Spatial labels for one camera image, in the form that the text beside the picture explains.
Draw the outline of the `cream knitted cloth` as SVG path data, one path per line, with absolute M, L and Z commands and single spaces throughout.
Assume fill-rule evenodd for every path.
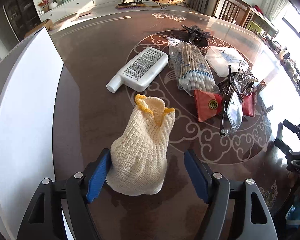
M 127 196 L 157 194 L 167 171 L 167 147 L 175 109 L 160 98 L 138 94 L 128 124 L 110 148 L 107 184 Z

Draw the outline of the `bag of cotton swabs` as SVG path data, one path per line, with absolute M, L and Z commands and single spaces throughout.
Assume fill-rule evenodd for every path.
M 194 96 L 195 90 L 220 93 L 201 51 L 196 46 L 176 38 L 168 37 L 167 40 L 178 88 L 190 96 Z

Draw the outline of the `red packet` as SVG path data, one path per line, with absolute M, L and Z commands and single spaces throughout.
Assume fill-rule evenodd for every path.
M 194 90 L 198 121 L 204 122 L 222 111 L 222 96 L 215 93 Z

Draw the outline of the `clear plastic container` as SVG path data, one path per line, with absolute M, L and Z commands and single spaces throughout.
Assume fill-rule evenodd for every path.
M 218 77 L 226 77 L 229 74 L 229 65 L 232 72 L 237 72 L 241 63 L 248 64 L 243 56 L 231 47 L 211 46 L 205 58 Z

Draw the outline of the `black hair clip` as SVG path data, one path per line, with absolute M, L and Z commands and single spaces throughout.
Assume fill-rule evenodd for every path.
M 189 35 L 189 43 L 198 47 L 206 48 L 209 43 L 208 39 L 212 37 L 209 31 L 203 31 L 199 26 L 192 25 L 187 27 L 185 25 L 181 25 L 186 31 L 188 31 Z

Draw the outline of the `wooden side chair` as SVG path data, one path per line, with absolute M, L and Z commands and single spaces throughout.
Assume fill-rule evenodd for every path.
M 251 6 L 242 0 L 217 0 L 213 16 L 246 28 L 253 13 Z

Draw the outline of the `white lotion bottle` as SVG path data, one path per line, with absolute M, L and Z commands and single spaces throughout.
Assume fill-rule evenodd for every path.
M 155 48 L 146 48 L 127 62 L 107 83 L 106 88 L 115 93 L 122 85 L 143 92 L 167 66 L 168 55 Z

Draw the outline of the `white cardboard box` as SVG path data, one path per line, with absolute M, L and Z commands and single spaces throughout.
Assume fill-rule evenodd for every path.
M 54 178 L 52 127 L 64 66 L 45 28 L 0 62 L 0 232 L 16 239 L 42 179 Z

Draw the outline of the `brown cardboard box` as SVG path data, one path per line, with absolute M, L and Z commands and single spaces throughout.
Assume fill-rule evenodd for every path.
M 32 30 L 28 31 L 25 34 L 24 38 L 27 38 L 31 34 L 36 33 L 37 31 L 39 31 L 40 29 L 43 29 L 43 28 L 45 28 L 47 31 L 49 31 L 52 24 L 53 24 L 53 22 L 51 19 L 44 20 L 41 24 L 37 25 Z

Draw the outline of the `dark display shelf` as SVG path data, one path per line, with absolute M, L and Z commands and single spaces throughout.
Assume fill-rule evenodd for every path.
M 4 12 L 19 41 L 33 28 L 41 24 L 33 0 L 6 0 Z

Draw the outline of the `red flower vase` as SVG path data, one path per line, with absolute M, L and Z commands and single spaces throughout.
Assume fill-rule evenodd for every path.
M 41 0 L 37 5 L 38 7 L 40 7 L 40 9 L 42 9 L 44 13 L 46 13 L 49 10 L 49 3 L 50 0 Z

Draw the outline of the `white tv cabinet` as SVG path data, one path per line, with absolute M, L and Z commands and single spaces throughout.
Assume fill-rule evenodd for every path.
M 117 4 L 122 3 L 122 0 L 70 0 L 67 1 L 48 12 L 43 13 L 39 16 L 43 22 L 51 19 L 52 22 L 60 20 L 71 14 L 80 14 L 93 8 L 104 8 L 104 7 L 116 7 Z

